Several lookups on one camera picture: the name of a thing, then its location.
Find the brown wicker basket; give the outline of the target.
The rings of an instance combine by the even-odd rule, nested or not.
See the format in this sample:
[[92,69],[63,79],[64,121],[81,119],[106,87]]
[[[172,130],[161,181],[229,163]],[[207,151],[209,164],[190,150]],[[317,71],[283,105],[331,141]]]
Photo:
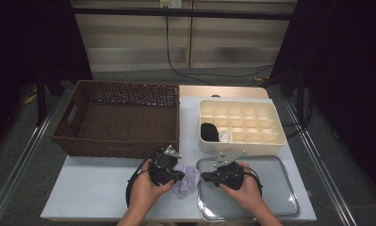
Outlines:
[[52,140],[69,156],[144,158],[179,148],[177,85],[80,80]]

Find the black horizontal bar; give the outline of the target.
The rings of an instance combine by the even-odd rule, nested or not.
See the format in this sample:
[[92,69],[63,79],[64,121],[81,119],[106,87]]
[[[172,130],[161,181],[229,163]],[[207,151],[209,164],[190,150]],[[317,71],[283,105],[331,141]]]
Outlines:
[[280,12],[250,12],[208,9],[178,9],[178,8],[99,8],[89,6],[72,7],[75,14],[93,15],[128,15],[128,16],[163,16],[189,18],[222,18],[246,20],[290,21],[292,13]]

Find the dark curtain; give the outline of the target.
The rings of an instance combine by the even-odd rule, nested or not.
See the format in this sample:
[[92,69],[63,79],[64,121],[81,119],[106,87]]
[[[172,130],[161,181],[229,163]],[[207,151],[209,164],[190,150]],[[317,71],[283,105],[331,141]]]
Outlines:
[[23,85],[91,78],[71,0],[0,0],[0,138]]
[[297,0],[270,77],[304,82],[376,185],[376,0]]

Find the clear plastic lid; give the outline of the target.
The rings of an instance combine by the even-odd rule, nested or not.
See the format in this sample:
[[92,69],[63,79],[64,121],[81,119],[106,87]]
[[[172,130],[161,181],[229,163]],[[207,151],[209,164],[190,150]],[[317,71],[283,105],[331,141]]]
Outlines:
[[[295,217],[300,213],[295,192],[288,179],[283,162],[276,156],[248,156],[240,158],[255,171],[262,187],[262,198],[276,217]],[[198,185],[198,205],[202,218],[208,221],[235,221],[253,219],[212,182],[201,180]]]

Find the white sock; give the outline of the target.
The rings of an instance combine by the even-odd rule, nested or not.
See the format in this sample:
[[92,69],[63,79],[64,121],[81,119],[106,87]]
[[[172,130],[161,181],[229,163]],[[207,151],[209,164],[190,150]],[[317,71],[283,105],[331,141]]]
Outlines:
[[219,132],[219,142],[232,142],[233,141],[233,134],[229,130],[222,130]]

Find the black metal stand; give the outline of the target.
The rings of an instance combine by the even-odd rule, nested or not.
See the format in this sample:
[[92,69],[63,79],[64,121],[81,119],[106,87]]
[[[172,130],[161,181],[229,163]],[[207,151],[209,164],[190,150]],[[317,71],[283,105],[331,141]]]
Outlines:
[[55,96],[61,96],[64,92],[64,87],[61,85],[60,78],[54,71],[39,71],[36,74],[36,88],[38,99],[38,120],[37,125],[40,126],[46,117],[46,93],[49,91]]

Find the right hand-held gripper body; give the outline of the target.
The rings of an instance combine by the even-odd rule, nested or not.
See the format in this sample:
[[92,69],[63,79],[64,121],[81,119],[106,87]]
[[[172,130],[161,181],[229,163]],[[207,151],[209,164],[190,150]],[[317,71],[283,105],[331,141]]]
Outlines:
[[237,160],[246,154],[241,152],[220,152],[214,163],[215,171],[212,172],[211,181],[215,186],[224,184],[231,189],[239,190],[244,181],[244,169]]

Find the metal floor rail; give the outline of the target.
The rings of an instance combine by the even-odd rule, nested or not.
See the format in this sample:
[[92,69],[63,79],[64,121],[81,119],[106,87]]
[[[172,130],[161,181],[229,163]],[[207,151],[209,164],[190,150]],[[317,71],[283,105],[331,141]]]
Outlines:
[[340,221],[342,222],[343,226],[357,226],[350,207],[348,206],[333,177],[324,164],[323,159],[319,154],[319,150],[310,136],[310,133],[303,126],[299,125],[299,115],[296,106],[291,100],[285,100],[285,105],[290,118],[293,120],[293,125],[296,127],[296,130],[301,137],[302,143],[307,150],[316,171],[318,172],[319,178],[325,187],[328,197],[330,198],[334,209],[340,218]]
[[43,117],[42,122],[35,126],[33,133],[31,134],[27,144],[25,145],[22,154],[17,160],[14,168],[12,169],[10,175],[8,176],[3,188],[0,190],[0,220],[3,216],[5,210],[7,209],[8,203],[16,190],[21,178],[24,175],[25,169],[29,164],[29,161],[37,149],[41,138],[50,124],[53,112],[58,106],[59,99],[56,98],[50,105],[48,113]]

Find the lilac sock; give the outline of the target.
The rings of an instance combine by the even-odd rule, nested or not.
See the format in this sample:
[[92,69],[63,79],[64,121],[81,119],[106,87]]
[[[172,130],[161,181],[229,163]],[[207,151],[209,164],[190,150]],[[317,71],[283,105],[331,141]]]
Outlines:
[[187,196],[199,184],[200,172],[192,166],[182,164],[176,165],[174,169],[184,172],[185,176],[172,186],[172,191],[179,197]]

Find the white wall socket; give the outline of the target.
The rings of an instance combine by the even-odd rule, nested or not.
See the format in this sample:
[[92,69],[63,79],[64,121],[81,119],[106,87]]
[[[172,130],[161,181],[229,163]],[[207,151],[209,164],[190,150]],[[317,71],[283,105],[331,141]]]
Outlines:
[[182,8],[182,0],[159,0],[161,8]]

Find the light wooden board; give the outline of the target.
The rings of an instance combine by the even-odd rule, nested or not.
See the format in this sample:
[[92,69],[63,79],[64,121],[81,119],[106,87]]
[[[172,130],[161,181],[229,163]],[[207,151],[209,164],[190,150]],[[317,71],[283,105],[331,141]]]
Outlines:
[[180,85],[179,89],[181,96],[269,99],[263,88]]

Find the cream divided organizer box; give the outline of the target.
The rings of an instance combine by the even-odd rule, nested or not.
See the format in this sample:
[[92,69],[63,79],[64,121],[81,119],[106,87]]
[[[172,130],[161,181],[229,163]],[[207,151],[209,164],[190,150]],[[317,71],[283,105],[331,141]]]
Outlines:
[[[229,130],[232,142],[201,139],[201,124],[214,124],[218,132]],[[273,103],[232,100],[202,100],[199,113],[200,148],[204,153],[240,152],[276,155],[286,144],[286,136]]]

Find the black sock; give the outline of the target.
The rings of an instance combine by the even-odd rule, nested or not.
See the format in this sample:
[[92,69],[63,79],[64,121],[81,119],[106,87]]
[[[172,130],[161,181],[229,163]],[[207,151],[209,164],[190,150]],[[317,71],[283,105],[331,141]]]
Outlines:
[[201,124],[201,139],[209,142],[219,142],[219,132],[217,127],[212,123]]

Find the person's left hand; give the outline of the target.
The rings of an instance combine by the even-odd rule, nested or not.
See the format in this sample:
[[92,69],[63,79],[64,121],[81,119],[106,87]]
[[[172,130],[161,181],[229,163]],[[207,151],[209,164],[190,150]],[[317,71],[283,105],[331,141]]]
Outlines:
[[135,180],[130,194],[130,204],[128,210],[136,217],[144,218],[152,207],[155,206],[159,198],[169,192],[174,184],[173,180],[162,186],[156,186],[150,177],[148,169],[151,159],[146,160],[141,171]]

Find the person's right hand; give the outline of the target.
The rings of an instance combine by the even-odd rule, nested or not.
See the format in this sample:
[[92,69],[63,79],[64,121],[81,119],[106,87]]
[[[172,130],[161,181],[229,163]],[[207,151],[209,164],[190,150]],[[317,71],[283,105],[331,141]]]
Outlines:
[[264,204],[257,182],[253,178],[249,165],[238,162],[244,170],[244,181],[239,190],[234,190],[224,184],[220,185],[221,190],[232,197],[242,208],[259,218],[260,209]]

